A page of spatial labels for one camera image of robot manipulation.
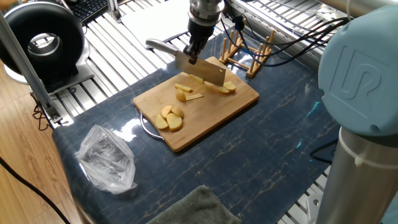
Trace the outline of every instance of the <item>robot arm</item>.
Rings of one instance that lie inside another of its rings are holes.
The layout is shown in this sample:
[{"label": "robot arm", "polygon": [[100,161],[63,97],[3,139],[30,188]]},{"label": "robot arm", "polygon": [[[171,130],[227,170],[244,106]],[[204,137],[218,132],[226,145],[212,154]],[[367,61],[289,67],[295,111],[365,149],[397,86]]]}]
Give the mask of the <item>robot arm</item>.
[{"label": "robot arm", "polygon": [[191,64],[196,63],[199,53],[213,34],[223,9],[224,0],[190,0],[188,31],[191,39],[184,53],[190,56]]}]

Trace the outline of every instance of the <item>clear plastic bag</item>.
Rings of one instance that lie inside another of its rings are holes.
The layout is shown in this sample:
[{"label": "clear plastic bag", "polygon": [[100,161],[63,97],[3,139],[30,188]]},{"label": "clear plastic bag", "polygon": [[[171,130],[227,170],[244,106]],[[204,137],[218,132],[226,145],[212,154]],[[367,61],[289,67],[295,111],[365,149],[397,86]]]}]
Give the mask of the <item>clear plastic bag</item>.
[{"label": "clear plastic bag", "polygon": [[94,125],[80,145],[76,158],[93,185],[112,194],[137,186],[136,167],[129,146],[112,131]]}]

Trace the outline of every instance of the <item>table surface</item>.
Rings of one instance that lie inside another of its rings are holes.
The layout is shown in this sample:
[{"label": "table surface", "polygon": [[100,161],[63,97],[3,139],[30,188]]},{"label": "table surface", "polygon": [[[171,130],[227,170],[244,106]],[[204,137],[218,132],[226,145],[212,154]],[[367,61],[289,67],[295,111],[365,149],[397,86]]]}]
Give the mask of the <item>table surface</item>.
[{"label": "table surface", "polygon": [[[223,37],[210,40],[201,57],[220,57]],[[254,40],[248,44],[258,46]],[[244,52],[234,59],[251,64]],[[280,60],[272,57],[267,63]],[[176,154],[144,132],[131,103],[178,74],[174,66],[168,64],[53,132],[75,200],[96,223],[140,224],[206,185],[243,223],[276,223],[327,167],[312,161],[310,151],[338,134],[321,103],[317,74],[294,61],[263,67],[248,79],[244,70],[228,65],[260,94],[258,102]],[[85,177],[75,153],[95,124],[123,138],[134,153],[136,189],[112,195]]]}]

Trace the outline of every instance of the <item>potato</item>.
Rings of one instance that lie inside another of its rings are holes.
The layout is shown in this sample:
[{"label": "potato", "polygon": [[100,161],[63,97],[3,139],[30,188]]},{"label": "potato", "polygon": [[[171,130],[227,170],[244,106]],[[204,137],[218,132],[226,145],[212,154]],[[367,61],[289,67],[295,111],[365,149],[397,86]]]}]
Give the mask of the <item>potato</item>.
[{"label": "potato", "polygon": [[224,83],[224,88],[232,92],[236,90],[236,86],[231,81]]},{"label": "potato", "polygon": [[229,93],[229,90],[227,90],[227,89],[224,88],[224,87],[220,87],[220,88],[218,89],[218,91],[221,92],[221,93]]},{"label": "potato", "polygon": [[202,84],[204,84],[204,82],[205,82],[204,79],[202,79],[202,78],[200,78],[200,77],[197,77],[196,75],[189,75],[188,77],[190,77],[191,79],[193,79],[193,80],[195,80],[195,81],[197,81],[197,82],[200,82],[200,83],[202,83]]},{"label": "potato", "polygon": [[181,89],[182,91],[186,91],[186,92],[189,92],[189,93],[193,92],[193,90],[192,90],[191,87],[187,87],[187,86],[185,86],[185,85],[181,85],[181,84],[178,84],[178,83],[174,84],[174,87],[175,87],[175,88],[179,88],[179,89]]},{"label": "potato", "polygon": [[194,100],[194,99],[197,99],[197,98],[202,98],[202,97],[203,97],[203,95],[198,93],[198,94],[195,94],[195,95],[187,96],[187,101],[188,100]]},{"label": "potato", "polygon": [[165,107],[163,107],[163,109],[162,109],[162,117],[164,118],[164,119],[166,119],[166,116],[170,113],[170,111],[172,110],[172,107],[173,106],[165,106]]},{"label": "potato", "polygon": [[187,101],[187,97],[185,96],[185,93],[181,89],[177,90],[177,92],[175,93],[175,97],[181,102]]},{"label": "potato", "polygon": [[166,120],[171,131],[178,131],[182,127],[182,118],[176,114],[168,114]]},{"label": "potato", "polygon": [[172,112],[179,115],[181,118],[184,118],[184,111],[182,111],[180,108],[173,106]]},{"label": "potato", "polygon": [[165,129],[169,126],[169,124],[167,124],[166,120],[160,114],[158,114],[156,116],[155,126],[159,129]]}]

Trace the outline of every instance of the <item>wooden cutting board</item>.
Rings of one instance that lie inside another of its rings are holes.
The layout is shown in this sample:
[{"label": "wooden cutting board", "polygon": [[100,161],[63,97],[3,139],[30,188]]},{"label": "wooden cutting board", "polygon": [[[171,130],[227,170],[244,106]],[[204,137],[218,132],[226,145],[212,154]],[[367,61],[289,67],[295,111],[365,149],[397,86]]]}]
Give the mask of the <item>wooden cutting board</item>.
[{"label": "wooden cutting board", "polygon": [[[215,57],[207,61],[226,68]],[[225,82],[228,81],[236,85],[235,93],[220,93],[219,87],[207,82],[201,84],[182,72],[135,97],[133,103],[153,125],[163,107],[172,105],[183,110],[185,117],[179,131],[158,129],[170,148],[178,152],[259,98],[258,92],[229,69],[225,76]],[[192,93],[185,93],[187,96],[201,93],[204,97],[182,103],[175,97],[176,83],[193,89]]]}]

